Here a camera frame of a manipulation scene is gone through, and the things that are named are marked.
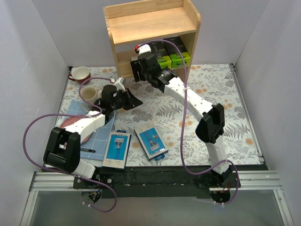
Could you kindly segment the green black Gillette razor box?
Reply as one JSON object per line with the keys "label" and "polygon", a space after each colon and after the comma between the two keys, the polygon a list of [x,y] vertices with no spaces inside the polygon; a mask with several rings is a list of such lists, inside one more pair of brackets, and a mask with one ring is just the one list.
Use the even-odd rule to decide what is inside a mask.
{"label": "green black Gillette razor box", "polygon": [[155,55],[161,69],[171,68],[172,61],[162,41],[152,42],[149,44],[151,52]]}
{"label": "green black Gillette razor box", "polygon": [[173,43],[178,49],[176,49],[173,45],[170,43],[165,42],[166,50],[171,58],[171,68],[178,68],[183,66],[183,62],[180,56],[180,52],[183,56],[183,59],[185,61],[185,65],[188,66],[190,63],[190,55],[182,41],[182,39],[179,36],[166,38],[166,41],[169,41]]}

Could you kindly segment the blue Harry's razor pack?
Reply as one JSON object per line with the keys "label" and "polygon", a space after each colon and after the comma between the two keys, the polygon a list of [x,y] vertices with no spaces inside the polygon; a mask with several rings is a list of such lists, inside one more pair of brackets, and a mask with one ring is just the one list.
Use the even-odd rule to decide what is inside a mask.
{"label": "blue Harry's razor pack", "polygon": [[165,154],[169,151],[168,147],[152,121],[135,127],[135,132],[149,161],[153,159],[160,161],[165,158]]}
{"label": "blue Harry's razor pack", "polygon": [[111,132],[102,167],[123,170],[127,161],[130,140],[131,134],[129,133]]}

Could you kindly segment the white Harry's razor box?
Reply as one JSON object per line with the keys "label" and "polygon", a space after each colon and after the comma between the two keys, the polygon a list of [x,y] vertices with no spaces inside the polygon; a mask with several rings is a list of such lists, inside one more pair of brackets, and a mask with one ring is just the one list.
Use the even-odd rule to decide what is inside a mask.
{"label": "white Harry's razor box", "polygon": [[131,56],[132,61],[136,61],[138,59],[138,55]]}

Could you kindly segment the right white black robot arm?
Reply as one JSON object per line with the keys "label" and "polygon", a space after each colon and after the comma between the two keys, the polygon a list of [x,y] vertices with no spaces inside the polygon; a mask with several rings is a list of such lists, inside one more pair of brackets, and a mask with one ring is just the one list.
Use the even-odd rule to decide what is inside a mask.
{"label": "right white black robot arm", "polygon": [[213,105],[202,99],[184,84],[175,71],[168,67],[162,69],[151,52],[139,55],[137,60],[130,62],[130,65],[136,82],[148,81],[152,87],[173,97],[194,115],[198,121],[195,133],[205,143],[209,153],[213,183],[218,187],[226,186],[230,181],[233,167],[226,161],[227,155],[223,145],[225,126],[223,105]]}

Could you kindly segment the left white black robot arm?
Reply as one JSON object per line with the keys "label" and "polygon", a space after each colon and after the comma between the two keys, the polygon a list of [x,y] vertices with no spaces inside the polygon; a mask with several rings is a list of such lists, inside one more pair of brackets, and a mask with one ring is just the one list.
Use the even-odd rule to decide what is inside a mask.
{"label": "left white black robot arm", "polygon": [[45,164],[67,173],[81,176],[89,188],[96,188],[100,177],[95,174],[95,166],[80,158],[81,143],[96,129],[110,121],[118,109],[130,110],[142,105],[131,91],[117,89],[114,85],[105,85],[101,97],[94,102],[86,118],[65,127],[51,130],[43,156]]}

